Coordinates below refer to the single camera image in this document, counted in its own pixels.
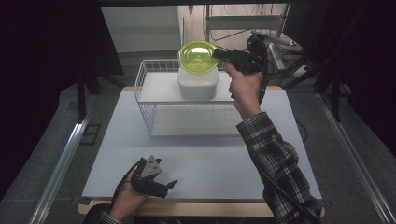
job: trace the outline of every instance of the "aluminum rail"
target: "aluminum rail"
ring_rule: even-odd
[[[339,138],[346,155],[349,158],[353,168],[355,169],[364,189],[366,190],[368,196],[370,197],[376,212],[379,214],[383,223],[396,224],[395,216],[392,214],[389,204],[382,194],[379,186],[374,182],[370,173],[368,172],[366,166],[364,165],[358,151],[353,146],[351,140],[349,139],[347,132],[345,131],[343,125],[332,115],[330,111],[329,102],[326,96],[317,93],[318,100],[322,106],[323,111],[325,111],[329,122],[331,123],[335,134]]]
[[[84,130],[88,124],[88,121],[90,120],[94,106],[96,105],[96,101],[97,96],[90,96],[87,103],[87,115],[80,124],[76,124],[73,132],[71,133],[70,138],[64,147],[64,152],[62,153],[61,158],[59,159],[52,176],[50,177],[49,182],[44,189],[44,193],[41,195],[41,198],[38,201],[29,223],[44,223],[46,220],[53,201],[55,200],[56,194],[58,193],[59,187],[64,181],[64,176],[67,172],[70,162],[76,152],[79,140],[84,134]]]

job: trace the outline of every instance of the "wooden table edge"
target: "wooden table edge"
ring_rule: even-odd
[[[271,91],[271,90],[283,90],[279,86],[267,86],[266,89],[269,90],[269,91]],[[122,90],[123,91],[134,91],[134,87],[124,87]]]
[[[110,200],[91,200],[90,204],[79,204],[78,212],[87,214],[100,203],[111,203]],[[271,209],[262,202],[178,202],[174,200],[151,200],[144,202],[134,213],[140,217],[273,217]],[[325,209],[320,216],[324,217]]]

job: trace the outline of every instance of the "white table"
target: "white table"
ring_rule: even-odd
[[[284,140],[296,148],[311,193],[321,199],[285,91],[267,91],[262,105]],[[127,90],[120,95],[82,197],[109,200],[124,173],[149,155],[163,159],[163,172],[156,181],[177,183],[166,200],[149,199],[138,215],[272,215],[262,199],[263,184],[241,137],[150,137],[134,91]]]

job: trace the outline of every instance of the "gray floor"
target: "gray floor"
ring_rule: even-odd
[[[133,85],[138,62],[150,57],[150,54],[139,57],[121,54],[120,60],[126,76],[116,79]],[[175,58],[175,53],[161,52],[161,58]],[[81,142],[92,144],[78,146],[46,223],[81,223],[84,218],[77,211],[79,196],[120,95],[118,87],[98,79],[103,89],[98,95],[99,106],[90,119],[90,125],[100,125],[97,139],[92,142],[91,135],[82,138]],[[284,81],[287,82],[288,79],[290,77],[285,77]],[[382,223],[313,93],[314,81],[314,77],[310,78],[288,90],[288,96],[295,118],[307,129],[304,144],[326,208],[322,223]],[[61,94],[60,106],[52,122],[32,157],[0,202],[0,223],[28,223],[76,124],[77,109],[76,87],[72,86]],[[340,101],[340,115],[342,125],[390,207],[396,208],[396,174],[392,172],[396,170],[395,158],[348,106],[347,99]]]

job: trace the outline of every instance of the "person's right hand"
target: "person's right hand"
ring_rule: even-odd
[[[259,95],[262,86],[262,74],[244,75],[238,72],[231,63],[226,63],[225,71],[232,80],[229,91],[235,96],[233,105],[242,119],[248,119],[261,113]]]

